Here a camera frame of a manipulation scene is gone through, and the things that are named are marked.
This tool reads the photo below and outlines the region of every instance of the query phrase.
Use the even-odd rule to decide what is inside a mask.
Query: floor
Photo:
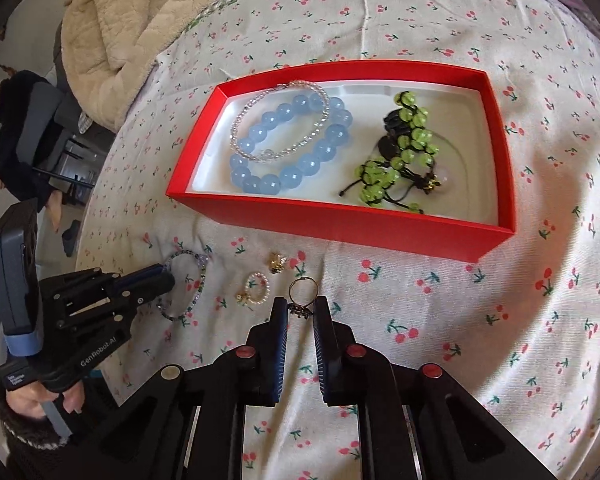
[[[8,20],[6,36],[0,41],[0,64],[16,70],[31,70],[47,75],[53,66],[52,49],[56,28],[64,14],[65,0],[23,0]],[[6,74],[0,69],[0,79]],[[0,191],[0,216],[14,203],[6,191]],[[74,219],[82,219],[83,208],[65,206],[60,232]],[[75,256],[67,258],[62,249],[62,239],[52,232],[44,211],[38,215],[38,242],[36,250],[38,277],[46,278],[75,270]],[[0,458],[5,460],[8,450],[0,433]]]

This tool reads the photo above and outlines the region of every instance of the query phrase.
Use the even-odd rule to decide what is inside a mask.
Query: fluffy blanket
[[[214,0],[73,0],[62,63],[80,106],[117,131],[155,61]]]

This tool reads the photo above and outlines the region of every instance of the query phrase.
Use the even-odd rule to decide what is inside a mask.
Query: screw
[[[256,349],[253,346],[242,345],[235,349],[235,354],[240,359],[248,359],[256,355]]]
[[[359,344],[349,345],[347,346],[347,355],[349,357],[364,357],[366,348]]]
[[[160,372],[160,375],[163,379],[171,381],[180,375],[180,369],[174,365],[165,366]]]
[[[429,379],[438,379],[442,377],[442,368],[437,364],[429,363],[422,367],[422,373]]]

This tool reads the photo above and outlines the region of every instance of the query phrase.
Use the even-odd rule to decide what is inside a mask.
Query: knit cuff
[[[60,437],[46,418],[34,420],[15,413],[7,404],[6,391],[1,380],[0,422],[6,432],[34,449],[55,450],[68,443],[68,439]]]

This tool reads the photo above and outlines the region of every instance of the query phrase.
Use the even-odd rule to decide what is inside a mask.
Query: chair
[[[114,134],[112,132],[104,130],[104,128],[97,124],[94,125],[96,126],[95,128],[92,126],[82,136],[78,132],[78,118],[80,117],[80,113],[80,106],[75,102],[73,95],[65,94],[50,83],[36,83],[29,98],[29,107],[22,128],[22,134],[20,135],[20,140],[16,147],[16,154],[20,162],[29,164],[35,171],[41,174],[68,182],[71,186],[67,195],[71,197],[72,201],[75,203],[79,202],[76,197],[78,187],[93,189],[93,184],[91,182],[79,180],[78,175],[71,178],[60,173],[59,163],[63,155],[78,160],[82,159],[81,156],[70,151],[69,144],[76,144],[77,146],[91,150],[92,152],[102,150],[106,153],[106,150],[108,150],[110,143],[113,142],[114,139]],[[34,166],[33,162],[36,150],[47,125],[51,121],[60,124],[62,126],[62,131],[51,154],[45,160]],[[100,141],[95,143],[95,148],[93,147],[94,142],[90,142],[90,138],[93,137],[90,135],[92,130],[97,133],[96,136]],[[98,146],[98,144],[104,144],[102,142],[104,137],[108,137],[108,140],[110,140],[108,146]]]

